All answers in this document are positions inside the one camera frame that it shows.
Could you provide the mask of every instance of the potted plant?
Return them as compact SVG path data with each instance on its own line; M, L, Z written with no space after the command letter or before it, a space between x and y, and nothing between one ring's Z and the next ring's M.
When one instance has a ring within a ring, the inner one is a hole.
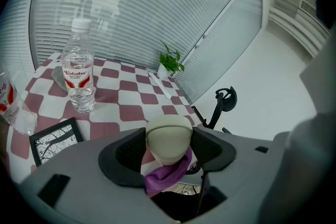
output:
M161 43L166 47L166 55L160 53L160 66L157 75L160 79L166 79L172 72L184 71L184 66L178 63L181 58L180 53L178 51L170 52L168 46L164 42Z

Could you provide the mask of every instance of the framed drawing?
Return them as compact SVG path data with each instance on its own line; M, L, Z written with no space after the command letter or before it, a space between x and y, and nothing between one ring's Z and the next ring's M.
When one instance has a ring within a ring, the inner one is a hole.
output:
M40 166L83 138L75 118L70 118L30 136L29 141L36 166Z

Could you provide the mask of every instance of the green plant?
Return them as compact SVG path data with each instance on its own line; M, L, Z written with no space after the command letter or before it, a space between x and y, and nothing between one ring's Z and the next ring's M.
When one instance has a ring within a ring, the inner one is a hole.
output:
M161 43L166 47L166 56L162 52L160 53L160 63L163 64L167 71L178 72L180 69L184 71L184 65L178 63L181 58L180 53L178 51L170 52L168 46L162 41Z

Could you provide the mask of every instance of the chair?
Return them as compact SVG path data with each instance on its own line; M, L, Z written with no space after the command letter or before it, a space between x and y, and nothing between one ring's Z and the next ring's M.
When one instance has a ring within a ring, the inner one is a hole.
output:
M231 111L237 104L237 93L233 87L223 88L216 91L217 106L215 108L214 114L212 115L211 121L209 124L206 123L206 119L203 122L203 126L209 129L213 129L220 117L222 111L228 112ZM223 128L223 132L231 133L228 129Z

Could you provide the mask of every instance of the checkered tablecloth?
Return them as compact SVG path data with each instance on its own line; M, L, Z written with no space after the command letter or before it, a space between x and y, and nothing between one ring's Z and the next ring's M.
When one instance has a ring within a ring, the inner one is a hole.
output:
M53 54L34 73L23 100L37 114L39 132L63 120L75 117L84 140L114 135L120 131L145 127L157 116L178 114L200 124L174 79L161 80L171 99L165 97L144 67L116 60L95 58L93 67L96 107L89 114L78 113L69 95L52 79L51 72L60 66L60 54ZM9 128L7 138L7 170L13 181L20 183L34 169L29 136ZM143 166L155 167L154 157L145 153Z

